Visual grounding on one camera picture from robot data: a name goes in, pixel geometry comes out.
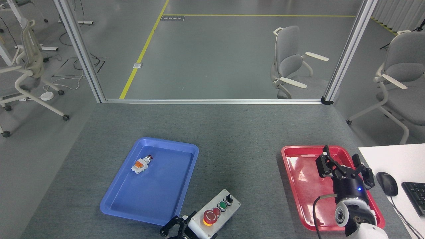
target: robotic arm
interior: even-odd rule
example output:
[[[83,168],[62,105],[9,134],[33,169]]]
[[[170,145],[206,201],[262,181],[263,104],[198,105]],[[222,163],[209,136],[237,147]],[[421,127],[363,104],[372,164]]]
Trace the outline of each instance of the robotic arm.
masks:
[[[330,156],[329,146],[325,146],[316,159],[319,176],[331,177],[333,181],[337,205],[335,221],[338,226],[345,227],[349,239],[388,239],[384,230],[377,227],[375,211],[370,209],[366,195],[366,190],[375,186],[372,170],[360,162],[358,154],[352,159],[355,169],[340,165]]]

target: white cable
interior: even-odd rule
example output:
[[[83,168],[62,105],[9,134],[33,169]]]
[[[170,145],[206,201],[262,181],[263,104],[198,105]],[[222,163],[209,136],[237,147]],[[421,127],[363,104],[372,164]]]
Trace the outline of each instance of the white cable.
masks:
[[[56,81],[58,81],[58,80],[63,80],[63,79],[73,79],[73,80],[78,80],[78,81],[77,81],[77,87],[76,87],[76,88],[71,88],[71,87],[69,87],[69,86],[67,86],[67,85],[54,84],[54,85],[59,85],[59,86],[67,87],[67,88],[69,88],[69,89],[71,89],[71,90],[76,90],[76,89],[78,89],[78,88],[79,88],[79,82],[81,81],[81,79],[86,78],[86,77],[83,77],[83,76],[84,76],[84,71],[82,71],[82,74],[81,74],[80,78],[65,77],[65,78],[57,79],[57,80],[53,81],[52,83],[55,83]],[[44,86],[43,86],[43,89],[44,89],[46,92],[48,92],[48,90],[49,90],[49,86],[47,85],[47,88],[45,88],[45,87],[46,87],[46,85],[44,85]]]

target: yellow floor line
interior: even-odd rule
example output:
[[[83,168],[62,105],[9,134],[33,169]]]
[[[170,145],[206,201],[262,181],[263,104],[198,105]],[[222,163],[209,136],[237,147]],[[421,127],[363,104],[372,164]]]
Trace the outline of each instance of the yellow floor line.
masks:
[[[142,52],[140,53],[139,58],[137,59],[137,63],[142,62],[144,53],[146,52],[146,49],[149,46],[150,40],[152,39],[153,33],[155,32],[156,27],[158,26],[158,23],[161,20],[162,15],[164,14],[165,8],[168,5],[168,1],[169,0],[166,0],[165,1],[164,6],[162,7],[161,13],[159,14],[158,18],[156,19],[155,25],[153,25],[153,28],[150,31],[149,37],[147,38],[146,43],[144,44],[144,47],[142,49]],[[132,70],[132,72],[130,74],[130,77],[127,80],[127,83],[125,84],[124,89],[122,90],[121,95],[119,96],[120,99],[124,99],[125,98],[125,95],[127,94],[127,91],[130,88],[131,83],[133,82],[134,76],[136,75],[137,69],[138,68],[133,68],[133,70]]]
[[[355,17],[352,15],[269,15],[269,14],[164,14],[164,16],[222,16],[222,17]]]
[[[387,26],[385,26],[384,24],[382,24],[382,23],[378,22],[378,21],[377,21],[377,20],[375,20],[373,17],[371,17],[371,19],[372,19],[373,21],[375,21],[376,23],[378,23],[379,25],[381,25],[383,28],[387,29],[390,33],[392,33],[392,34],[394,34],[394,35],[396,35],[396,36],[397,36],[397,33],[396,33],[396,32],[394,32],[393,30],[391,30],[390,28],[388,28],[388,27],[387,27]]]

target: control box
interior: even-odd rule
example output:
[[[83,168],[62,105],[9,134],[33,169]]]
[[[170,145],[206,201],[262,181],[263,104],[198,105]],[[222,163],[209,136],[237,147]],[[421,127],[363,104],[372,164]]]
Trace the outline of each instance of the control box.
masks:
[[[235,214],[241,203],[223,189],[188,223],[188,227],[200,238],[210,239]]]

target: office chair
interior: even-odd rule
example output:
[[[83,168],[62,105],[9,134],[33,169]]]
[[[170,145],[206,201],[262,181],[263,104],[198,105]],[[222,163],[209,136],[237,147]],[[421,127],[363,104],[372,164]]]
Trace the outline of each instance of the office chair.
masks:
[[[425,32],[406,32],[396,36],[388,47],[385,62],[379,67],[374,82],[381,92],[376,95],[379,102],[371,107],[349,117],[351,124],[354,119],[379,109],[388,118],[403,129],[400,144],[405,144],[409,137],[409,129],[392,113],[414,125],[425,125],[425,89],[416,86],[405,86],[401,82],[424,80]],[[386,85],[393,84],[393,89]]]
[[[44,17],[43,13],[40,11],[40,9],[38,9],[38,7],[35,5],[34,2],[32,2],[31,0],[14,0],[16,2],[16,5],[18,7],[26,5],[26,4],[32,4],[34,6],[35,9],[37,9],[37,11],[40,13],[41,17],[44,19],[45,23],[48,23],[49,21]],[[0,0],[0,11],[4,10],[4,9],[10,9],[9,3],[7,2],[7,0]]]
[[[273,86],[279,89],[278,99],[292,99],[290,92],[297,92],[297,99],[320,99],[326,90],[328,83],[325,80],[313,78],[313,69],[305,62],[305,59],[313,57],[322,61],[329,58],[306,52],[303,56],[298,53],[298,41],[300,29],[298,26],[286,28],[279,27],[274,30],[276,35],[275,60],[272,64],[270,76]],[[309,76],[288,76],[301,66],[305,66],[309,71]]]
[[[12,66],[0,68],[0,105],[5,110],[10,111],[12,108],[10,105],[5,105],[6,103],[29,97],[31,100],[62,116],[62,119],[66,121],[69,119],[68,115],[30,94],[31,90],[39,86],[40,81],[55,89],[59,95],[63,95],[64,91],[57,88],[54,84],[41,79],[44,73],[43,56],[40,52],[41,47],[32,31],[32,27],[35,25],[34,20],[29,22],[23,18],[22,25],[21,40],[23,50],[18,49],[16,51]],[[3,131],[1,127],[0,134],[3,137],[10,136],[10,132]]]

